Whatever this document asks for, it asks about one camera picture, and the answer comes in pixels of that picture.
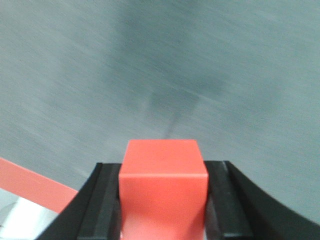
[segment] red cube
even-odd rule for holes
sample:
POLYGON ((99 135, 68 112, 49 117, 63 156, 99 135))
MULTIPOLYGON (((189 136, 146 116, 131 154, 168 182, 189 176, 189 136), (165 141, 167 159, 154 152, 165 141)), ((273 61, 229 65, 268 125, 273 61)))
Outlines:
POLYGON ((122 240, 202 240, 208 172, 195 140, 131 140, 119 173, 122 240))

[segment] black plastic part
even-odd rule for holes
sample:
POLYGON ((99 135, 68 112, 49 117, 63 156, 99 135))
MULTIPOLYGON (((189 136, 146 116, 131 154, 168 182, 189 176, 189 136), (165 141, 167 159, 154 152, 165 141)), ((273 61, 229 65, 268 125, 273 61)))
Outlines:
POLYGON ((209 173, 206 205, 206 235, 208 240, 252 240, 253 233, 228 176, 224 161, 205 162, 209 173))
POLYGON ((57 216, 37 240, 75 240, 96 185, 102 163, 97 163, 91 176, 71 203, 57 216))
POLYGON ((119 240, 121 227, 120 214, 118 214, 119 219, 113 218, 114 212, 116 211, 117 213, 117 209, 119 208, 119 170, 120 164, 104 164, 102 166, 77 240, 119 240), (112 236, 114 227, 116 231, 115 235, 112 236))
POLYGON ((119 240, 120 166, 97 163, 75 198, 37 240, 119 240))
POLYGON ((287 208, 230 162, 230 179, 256 240, 320 240, 320 226, 287 208))

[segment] red object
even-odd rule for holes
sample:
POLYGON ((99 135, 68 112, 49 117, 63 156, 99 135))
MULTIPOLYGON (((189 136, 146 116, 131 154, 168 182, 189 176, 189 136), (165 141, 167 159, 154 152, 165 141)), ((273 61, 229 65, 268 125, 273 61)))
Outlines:
POLYGON ((60 213, 77 191, 0 158, 0 188, 60 213))
POLYGON ((131 140, 119 173, 122 240, 202 240, 208 172, 195 140, 131 140))

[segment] white surface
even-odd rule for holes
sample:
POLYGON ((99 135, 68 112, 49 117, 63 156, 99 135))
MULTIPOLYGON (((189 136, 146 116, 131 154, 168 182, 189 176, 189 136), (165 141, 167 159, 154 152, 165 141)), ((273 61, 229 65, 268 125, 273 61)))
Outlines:
POLYGON ((20 197, 0 228, 0 240, 34 240, 56 216, 55 212, 20 197))
POLYGON ((0 229, 18 198, 19 196, 0 188, 0 229))

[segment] gray carpet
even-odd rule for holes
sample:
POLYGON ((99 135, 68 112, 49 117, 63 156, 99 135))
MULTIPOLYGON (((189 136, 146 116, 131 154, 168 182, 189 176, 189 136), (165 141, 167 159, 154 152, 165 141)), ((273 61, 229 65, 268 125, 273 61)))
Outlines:
POLYGON ((320 223, 320 2, 1 0, 0 156, 79 189, 197 139, 320 223))

